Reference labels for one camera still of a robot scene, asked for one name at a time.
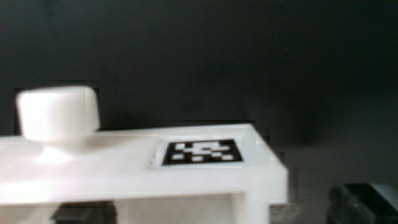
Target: dark wall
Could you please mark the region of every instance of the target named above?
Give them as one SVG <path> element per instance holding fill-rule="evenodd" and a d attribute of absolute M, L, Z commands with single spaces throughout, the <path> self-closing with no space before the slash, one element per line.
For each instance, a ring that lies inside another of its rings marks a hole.
<path fill-rule="evenodd" d="M 102 129 L 250 122 L 276 150 L 380 147 L 371 164 L 392 169 L 396 60 L 394 0 L 1 0 L 0 134 L 17 133 L 15 92 L 83 84 Z M 365 167 L 351 153 L 321 166 L 333 181 L 355 179 L 339 167 Z M 314 156 L 289 155 L 305 172 Z"/>

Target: white peg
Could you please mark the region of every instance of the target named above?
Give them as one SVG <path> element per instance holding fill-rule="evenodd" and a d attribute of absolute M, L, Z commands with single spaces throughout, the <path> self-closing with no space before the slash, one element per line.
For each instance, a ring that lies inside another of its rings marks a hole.
<path fill-rule="evenodd" d="M 42 143 L 38 160 L 65 161 L 86 151 L 99 128 L 95 93 L 85 86 L 51 87 L 22 91 L 15 101 L 22 136 Z"/>

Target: white plastic block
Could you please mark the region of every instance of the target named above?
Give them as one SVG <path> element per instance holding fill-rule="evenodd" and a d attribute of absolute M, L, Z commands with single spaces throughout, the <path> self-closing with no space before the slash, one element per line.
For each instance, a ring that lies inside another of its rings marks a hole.
<path fill-rule="evenodd" d="M 268 223 L 268 206 L 285 203 L 287 170 L 252 125 L 93 132 L 95 96 L 85 87 L 24 92 L 17 106 L 26 138 L 0 138 L 0 214 L 26 205 L 31 217 L 40 213 L 49 220 L 44 205 L 113 200 L 118 224 Z M 67 159 L 38 159 L 47 150 Z M 131 217 L 147 203 L 173 203 L 186 213 L 149 206 L 147 215 Z M 150 212 L 165 215 L 154 219 Z M 46 224 L 28 217 L 15 224 Z"/>

